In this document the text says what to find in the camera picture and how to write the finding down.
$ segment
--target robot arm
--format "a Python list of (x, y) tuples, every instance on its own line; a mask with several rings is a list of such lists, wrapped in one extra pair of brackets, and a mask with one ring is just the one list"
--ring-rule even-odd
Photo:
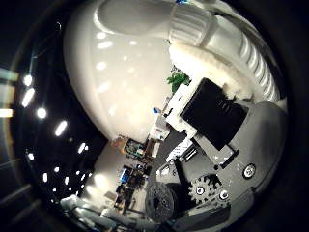
[(245, 34), (227, 18), (213, 14), (213, 10), (211, 4), (200, 1), (196, 5), (176, 5), (165, 1), (105, 0), (94, 20), (107, 33), (169, 40), (171, 60), (177, 68), (196, 81), (210, 79), (229, 98), (280, 100), (265, 58), (272, 55), (265, 46), (254, 43), (261, 42), (257, 31), (238, 19), (254, 32)]

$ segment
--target ceiling light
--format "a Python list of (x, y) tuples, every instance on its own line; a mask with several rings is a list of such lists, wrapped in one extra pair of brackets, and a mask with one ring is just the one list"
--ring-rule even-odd
[(98, 62), (97, 65), (96, 65), (96, 69), (102, 71), (102, 70), (106, 69), (106, 66), (107, 65), (106, 65), (105, 62)]
[(85, 146), (86, 146), (86, 143), (80, 144), (78, 148), (78, 154), (81, 154), (84, 151)]
[(36, 91), (35, 91), (34, 88), (31, 88), (31, 89), (27, 90), (27, 92), (25, 93), (25, 95), (24, 95), (24, 97), (23, 97), (23, 99), (22, 99), (22, 102), (21, 102), (21, 104), (22, 104), (23, 107), (27, 107), (27, 106), (28, 106), (30, 100), (31, 100), (31, 99), (33, 98), (33, 96), (35, 95), (35, 92), (36, 92)]
[(32, 75), (30, 75), (30, 74), (25, 75), (23, 77), (23, 83), (24, 83), (25, 86), (29, 87), (32, 83)]
[(106, 37), (106, 34), (104, 32), (98, 32), (97, 33), (97, 39), (103, 40), (103, 39), (105, 39), (105, 37)]
[(130, 41), (129, 44), (130, 45), (137, 45), (137, 41)]
[(109, 87), (110, 87), (110, 82), (104, 82), (98, 87), (98, 92), (104, 93), (109, 89)]
[(35, 156), (33, 155), (33, 153), (29, 153), (28, 158), (29, 158), (29, 160), (34, 160)]
[(69, 183), (69, 177), (66, 177), (66, 179), (65, 179), (66, 186), (68, 185), (68, 183)]
[(44, 119), (44, 118), (46, 118), (47, 112), (44, 108), (39, 108), (37, 110), (37, 115), (38, 115), (39, 118)]
[(98, 44), (98, 49), (106, 49), (108, 47), (111, 47), (113, 45), (113, 42), (106, 41)]
[(47, 173), (46, 173), (46, 172), (44, 172), (44, 173), (42, 174), (42, 180), (43, 180), (44, 182), (47, 182), (48, 177), (47, 177)]
[(63, 131), (65, 130), (65, 128), (67, 127), (67, 125), (68, 125), (68, 122), (67, 122), (67, 121), (62, 121), (62, 122), (58, 125), (58, 127), (57, 127), (57, 129), (56, 129), (55, 135), (56, 135), (56, 136), (60, 136), (60, 135), (63, 133)]
[(1, 108), (0, 109), (0, 118), (12, 118), (13, 117), (13, 110), (8, 108)]

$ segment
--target gear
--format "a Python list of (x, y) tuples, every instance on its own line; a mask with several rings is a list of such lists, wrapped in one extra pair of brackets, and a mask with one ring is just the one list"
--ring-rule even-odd
[(191, 200), (195, 201), (196, 204), (207, 203), (216, 193), (216, 186), (213, 185), (211, 179), (207, 176), (200, 177), (194, 182), (191, 182), (191, 187), (188, 189)]

